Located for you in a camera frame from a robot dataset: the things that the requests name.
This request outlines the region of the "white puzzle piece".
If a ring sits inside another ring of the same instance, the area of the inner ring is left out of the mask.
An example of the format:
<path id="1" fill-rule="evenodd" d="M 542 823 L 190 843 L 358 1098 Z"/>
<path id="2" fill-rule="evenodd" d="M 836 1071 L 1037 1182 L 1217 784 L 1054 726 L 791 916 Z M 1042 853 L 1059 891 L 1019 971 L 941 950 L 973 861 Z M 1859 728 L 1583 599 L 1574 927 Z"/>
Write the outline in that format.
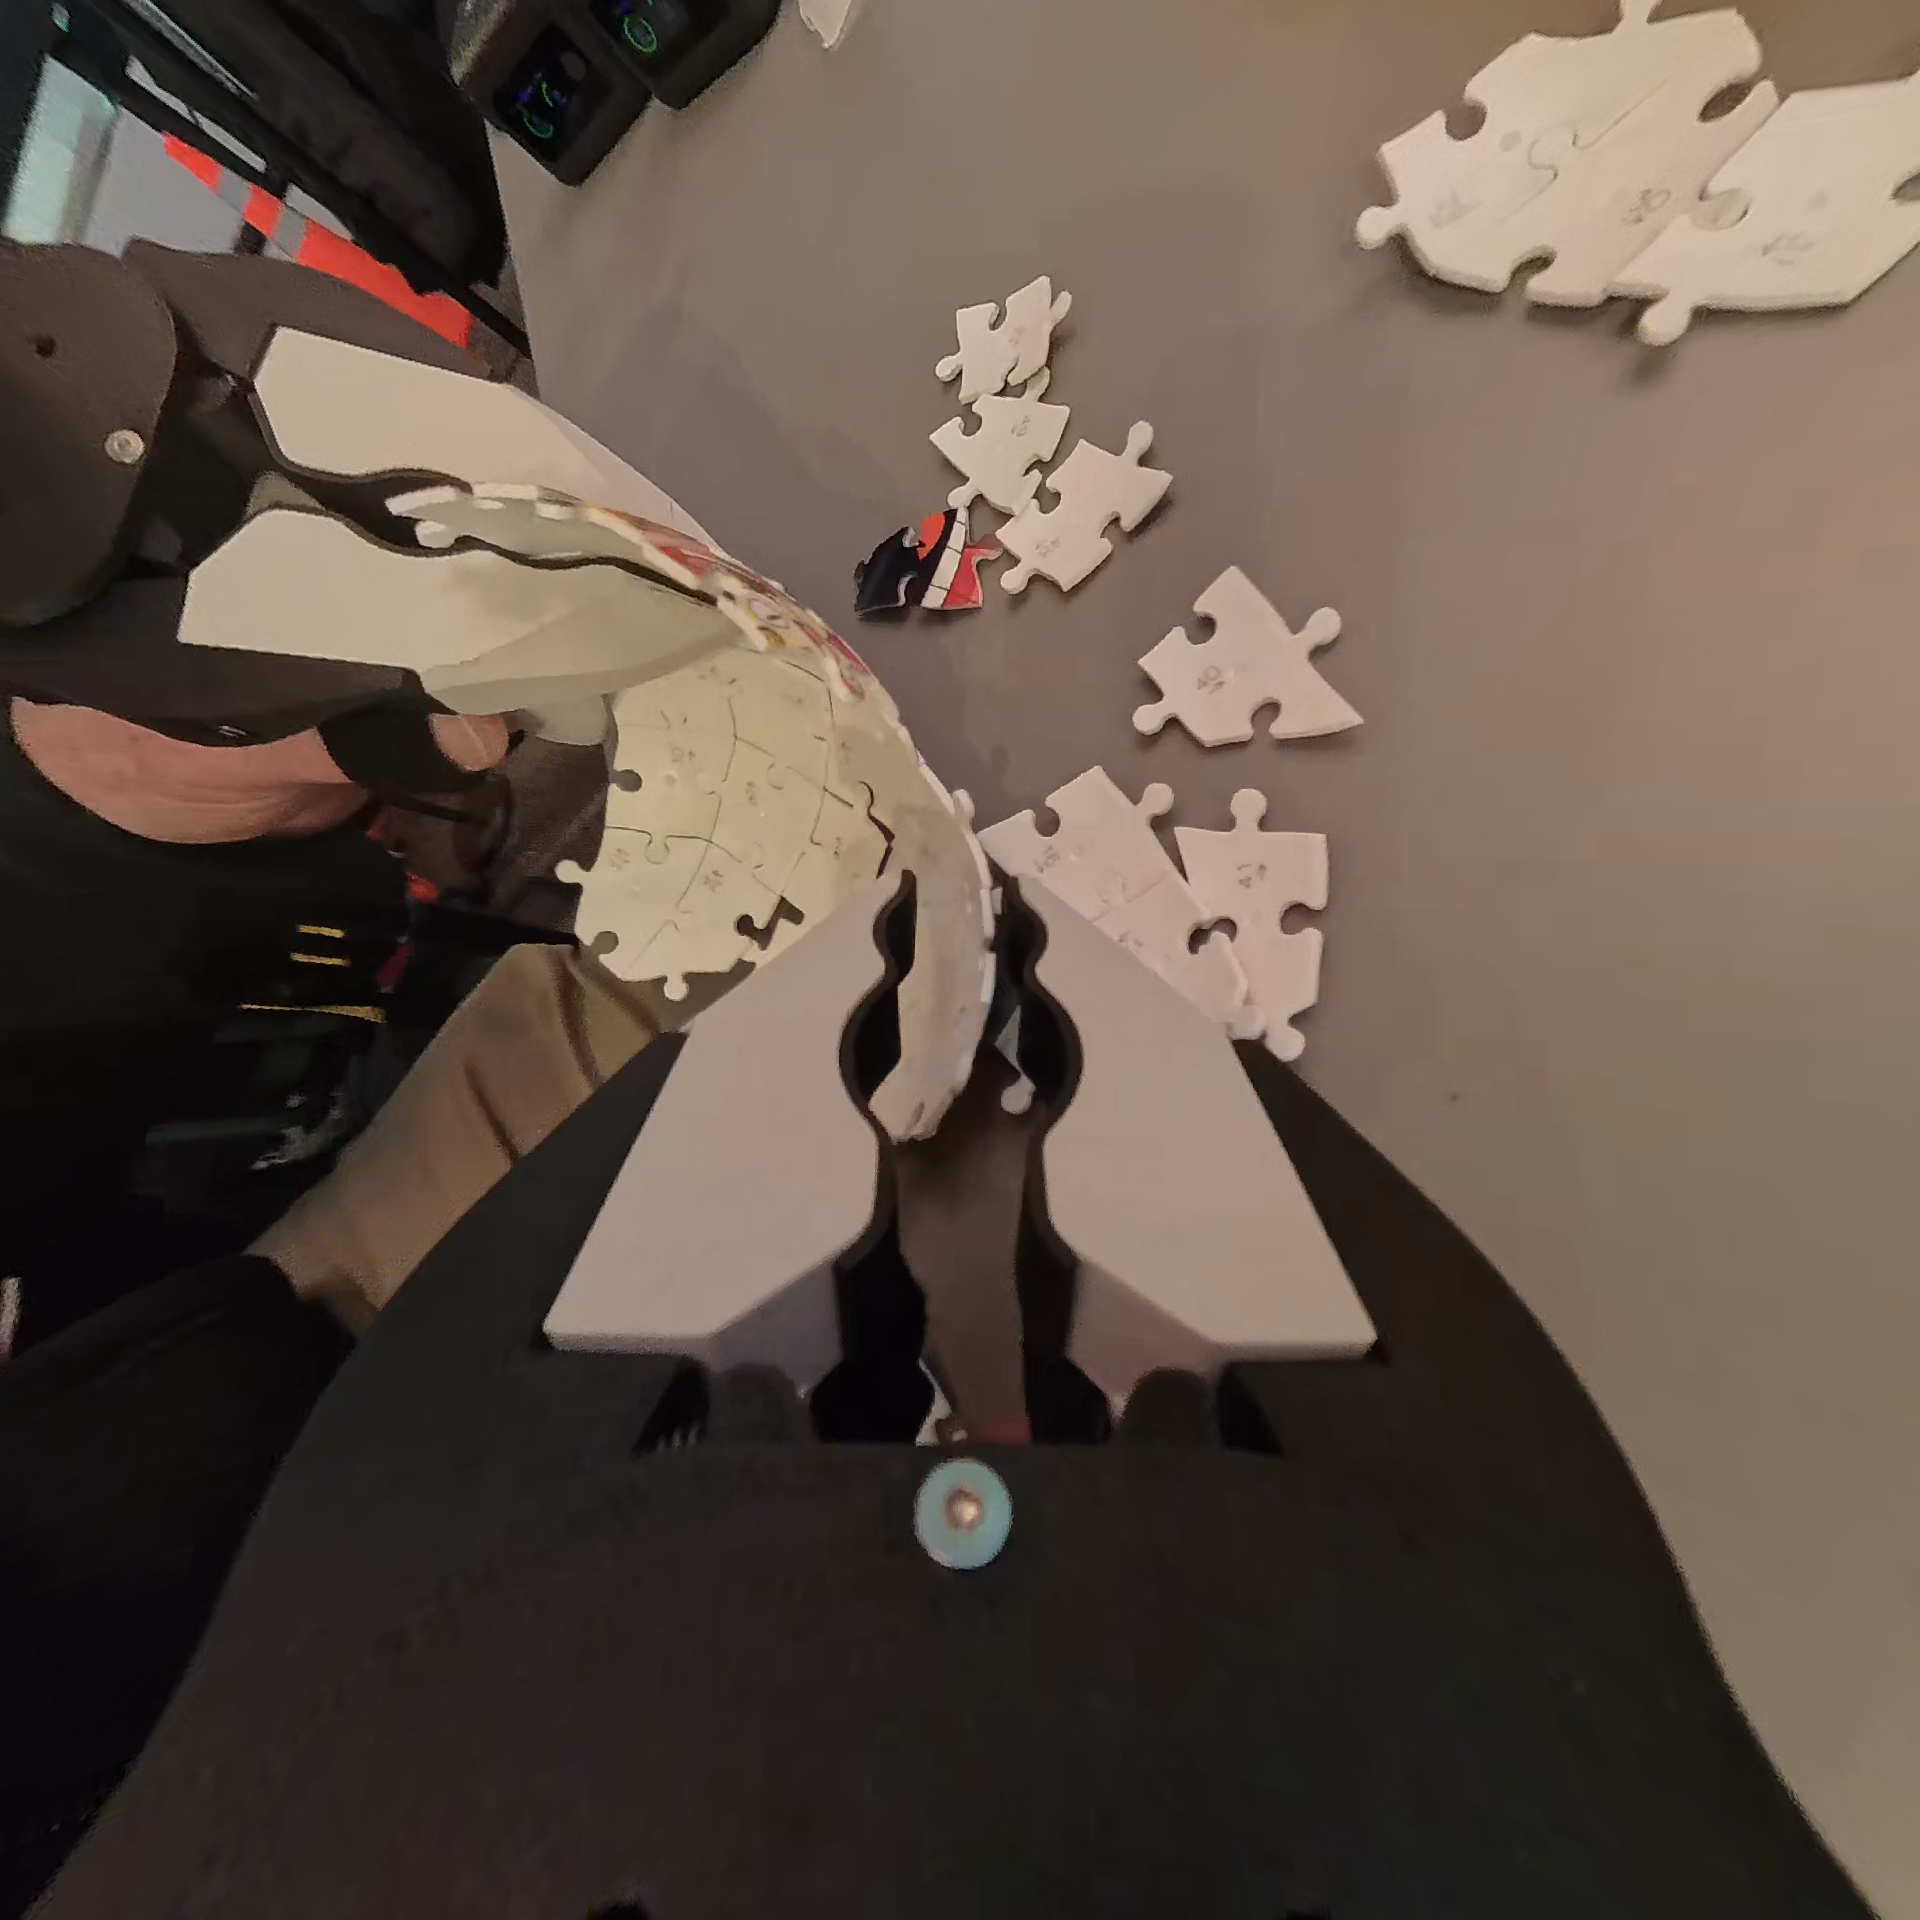
<path id="1" fill-rule="evenodd" d="M 1917 245 L 1917 78 L 1795 92 L 1614 277 L 1637 336 L 1667 347 L 1701 310 L 1859 299 Z"/>
<path id="2" fill-rule="evenodd" d="M 972 403 L 975 427 L 959 415 L 929 434 L 929 444 L 958 474 L 948 508 L 967 510 L 975 500 L 1004 517 L 1018 517 L 1039 490 L 1039 469 L 1065 436 L 1071 407 L 1035 392 L 986 396 Z"/>
<path id="3" fill-rule="evenodd" d="M 1145 460 L 1151 445 L 1150 421 L 1137 421 L 1118 451 L 1078 439 L 1046 475 L 1051 504 L 1030 500 L 1002 526 L 999 588 L 1022 591 L 1046 580 L 1071 591 L 1109 560 L 1109 531 L 1131 535 L 1171 490 L 1171 474 Z"/>
<path id="4" fill-rule="evenodd" d="M 1293 631 L 1241 567 L 1226 567 L 1193 602 L 1209 634 L 1167 631 L 1140 660 L 1159 698 L 1133 710 L 1133 728 L 1155 735 L 1178 722 L 1206 750 L 1254 739 L 1270 709 L 1273 740 L 1335 735 L 1363 724 L 1317 670 L 1314 656 L 1341 636 L 1341 612 L 1317 607 Z"/>
<path id="5" fill-rule="evenodd" d="M 953 312 L 953 347 L 935 366 L 962 404 L 1019 389 L 1049 366 L 1054 331 L 1068 322 L 1071 294 L 1035 277 L 1006 299 L 967 303 Z"/>

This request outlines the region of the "person's left hand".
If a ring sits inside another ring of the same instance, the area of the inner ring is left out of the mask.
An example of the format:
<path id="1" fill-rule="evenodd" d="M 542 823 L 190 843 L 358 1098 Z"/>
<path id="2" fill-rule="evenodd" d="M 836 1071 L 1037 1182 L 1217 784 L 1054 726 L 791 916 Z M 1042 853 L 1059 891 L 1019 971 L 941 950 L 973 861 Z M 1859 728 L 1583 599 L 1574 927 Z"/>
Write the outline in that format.
<path id="1" fill-rule="evenodd" d="M 108 710 L 13 700 L 17 747 L 91 815 L 165 845 L 231 845 L 348 826 L 371 803 L 316 728 L 203 744 Z"/>

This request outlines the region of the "black device with lit screen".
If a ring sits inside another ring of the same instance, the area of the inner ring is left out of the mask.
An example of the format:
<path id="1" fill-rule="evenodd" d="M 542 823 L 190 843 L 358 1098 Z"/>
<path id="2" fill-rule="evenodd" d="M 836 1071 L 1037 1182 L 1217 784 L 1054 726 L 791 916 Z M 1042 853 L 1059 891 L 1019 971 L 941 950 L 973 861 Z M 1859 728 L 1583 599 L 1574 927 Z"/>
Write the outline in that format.
<path id="1" fill-rule="evenodd" d="M 673 111 L 692 106 L 773 29 L 780 3 L 590 3 L 615 60 Z"/>
<path id="2" fill-rule="evenodd" d="M 654 102 L 603 5 L 450 3 L 441 35 L 454 88 L 562 184 L 583 184 Z"/>

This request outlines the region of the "red black puzzle piece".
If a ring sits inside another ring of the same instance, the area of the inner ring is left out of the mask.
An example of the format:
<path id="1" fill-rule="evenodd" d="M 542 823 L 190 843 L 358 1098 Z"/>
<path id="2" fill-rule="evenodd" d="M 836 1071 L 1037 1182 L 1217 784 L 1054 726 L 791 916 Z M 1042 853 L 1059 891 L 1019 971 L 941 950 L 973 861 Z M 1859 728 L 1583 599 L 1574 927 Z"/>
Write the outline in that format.
<path id="1" fill-rule="evenodd" d="M 986 597 L 981 570 L 999 558 L 999 544 L 973 539 L 967 504 L 946 508 L 898 527 L 855 565 L 855 614 L 973 612 Z"/>

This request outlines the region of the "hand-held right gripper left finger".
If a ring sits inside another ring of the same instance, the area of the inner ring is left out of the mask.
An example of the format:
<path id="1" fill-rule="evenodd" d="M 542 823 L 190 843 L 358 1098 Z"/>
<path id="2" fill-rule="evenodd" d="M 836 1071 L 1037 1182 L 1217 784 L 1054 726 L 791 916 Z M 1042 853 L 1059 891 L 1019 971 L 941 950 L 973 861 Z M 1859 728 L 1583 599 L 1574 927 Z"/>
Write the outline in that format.
<path id="1" fill-rule="evenodd" d="M 890 918 L 914 901 L 913 878 L 867 883 L 678 1032 L 543 1316 L 553 1351 L 924 1370 L 890 1143 L 851 1047 L 895 982 Z"/>

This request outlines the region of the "black bag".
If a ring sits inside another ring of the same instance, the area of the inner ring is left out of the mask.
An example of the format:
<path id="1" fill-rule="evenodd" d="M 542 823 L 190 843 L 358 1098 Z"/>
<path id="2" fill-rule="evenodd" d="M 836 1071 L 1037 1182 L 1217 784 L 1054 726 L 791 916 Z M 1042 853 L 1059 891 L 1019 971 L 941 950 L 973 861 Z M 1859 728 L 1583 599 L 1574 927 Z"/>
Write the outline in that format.
<path id="1" fill-rule="evenodd" d="M 570 944 L 428 902 L 361 820 L 167 845 L 4 798 L 2 1254 L 13 1344 L 238 1252 L 485 965 Z"/>

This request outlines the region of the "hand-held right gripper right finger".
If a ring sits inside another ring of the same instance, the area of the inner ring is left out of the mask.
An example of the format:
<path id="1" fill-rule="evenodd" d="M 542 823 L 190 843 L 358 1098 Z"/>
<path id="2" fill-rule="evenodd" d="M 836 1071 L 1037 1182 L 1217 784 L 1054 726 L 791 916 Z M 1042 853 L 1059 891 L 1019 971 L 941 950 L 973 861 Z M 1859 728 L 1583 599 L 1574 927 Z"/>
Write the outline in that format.
<path id="1" fill-rule="evenodd" d="M 1351 1359 L 1377 1323 L 1222 1023 L 1046 884 L 1028 1006 L 1065 1029 L 1037 1138 L 1039 1245 L 1068 1261 L 1062 1357 L 1085 1379 Z"/>

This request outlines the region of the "person's black jacket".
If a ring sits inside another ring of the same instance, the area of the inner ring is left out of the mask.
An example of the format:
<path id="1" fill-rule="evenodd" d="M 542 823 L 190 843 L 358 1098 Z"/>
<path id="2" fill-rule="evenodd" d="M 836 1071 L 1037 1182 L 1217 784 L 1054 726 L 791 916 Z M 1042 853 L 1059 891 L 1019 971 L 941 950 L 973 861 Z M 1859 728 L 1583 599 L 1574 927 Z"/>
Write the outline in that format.
<path id="1" fill-rule="evenodd" d="M 263 1258 L 137 1286 L 4 1359 L 2 1915 L 137 1763 L 348 1355 Z"/>

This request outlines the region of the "partly built puzzle ball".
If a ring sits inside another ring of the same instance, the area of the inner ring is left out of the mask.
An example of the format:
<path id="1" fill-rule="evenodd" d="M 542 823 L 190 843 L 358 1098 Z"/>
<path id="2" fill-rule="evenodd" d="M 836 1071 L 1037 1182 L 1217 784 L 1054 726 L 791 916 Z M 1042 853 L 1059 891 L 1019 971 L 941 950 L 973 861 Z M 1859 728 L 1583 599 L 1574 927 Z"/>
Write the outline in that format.
<path id="1" fill-rule="evenodd" d="M 460 482 L 389 499 L 422 547 L 524 573 L 580 567 L 657 589 L 555 618 L 471 660 L 471 693 L 586 684 L 610 720 L 605 827 L 577 931 L 605 966 L 684 1002 L 778 958 L 870 879 L 916 884 L 898 1062 L 870 1109 L 893 1140 L 940 1131 L 993 1004 L 997 893 L 972 803 L 930 773 L 893 698 L 826 622 L 700 535 L 546 486 Z"/>

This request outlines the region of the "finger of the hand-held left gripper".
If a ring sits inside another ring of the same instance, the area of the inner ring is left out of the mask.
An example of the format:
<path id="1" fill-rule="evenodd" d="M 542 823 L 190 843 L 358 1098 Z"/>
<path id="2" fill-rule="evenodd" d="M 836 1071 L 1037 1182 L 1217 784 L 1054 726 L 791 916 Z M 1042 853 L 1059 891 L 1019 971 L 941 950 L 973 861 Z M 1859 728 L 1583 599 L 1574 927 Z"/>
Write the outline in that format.
<path id="1" fill-rule="evenodd" d="M 591 740 L 590 704 L 725 651 L 718 599 L 639 519 L 583 500 L 396 500 L 417 547 L 292 508 L 191 570 L 185 646 L 391 667 L 454 714 Z"/>
<path id="2" fill-rule="evenodd" d="M 546 490 L 718 547 L 654 479 L 506 382 L 276 326 L 253 398 L 276 451 L 303 470 Z"/>

